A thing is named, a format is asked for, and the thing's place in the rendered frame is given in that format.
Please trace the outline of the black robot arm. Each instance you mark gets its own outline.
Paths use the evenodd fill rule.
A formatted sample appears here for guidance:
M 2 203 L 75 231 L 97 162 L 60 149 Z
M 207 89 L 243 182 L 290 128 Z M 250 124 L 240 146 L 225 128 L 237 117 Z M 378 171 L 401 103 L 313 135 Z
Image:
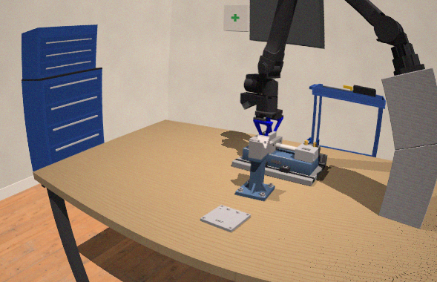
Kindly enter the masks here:
M 418 54 L 414 52 L 413 44 L 409 43 L 407 34 L 397 21 L 382 13 L 370 0 L 345 1 L 374 27 L 378 42 L 383 41 L 382 43 L 394 46 L 391 47 L 394 76 L 425 69 L 424 64 L 420 64 Z M 244 110 L 256 105 L 256 111 L 266 112 L 266 97 L 262 95 L 269 99 L 271 96 L 278 96 L 278 81 L 274 79 L 280 78 L 283 68 L 286 41 L 296 4 L 297 0 L 278 0 L 269 39 L 258 62 L 258 74 L 246 74 L 244 88 L 248 92 L 240 94 L 240 103 Z

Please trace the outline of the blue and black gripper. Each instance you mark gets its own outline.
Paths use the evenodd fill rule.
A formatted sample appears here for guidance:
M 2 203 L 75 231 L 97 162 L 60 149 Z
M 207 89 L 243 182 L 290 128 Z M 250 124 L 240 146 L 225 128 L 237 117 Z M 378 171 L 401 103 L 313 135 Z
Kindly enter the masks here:
M 277 109 L 278 96 L 271 96 L 271 99 L 269 99 L 268 96 L 265 95 L 262 96 L 266 97 L 266 112 L 255 111 L 255 117 L 253 117 L 253 122 L 258 130 L 259 135 L 263 135 L 260 128 L 260 124 L 266 125 L 267 128 L 264 136 L 268 136 L 269 132 L 277 131 L 279 125 L 283 120 L 283 115 L 282 115 L 283 110 Z M 272 130 L 273 122 L 271 122 L 271 119 L 277 120 L 277 124 L 274 130 Z

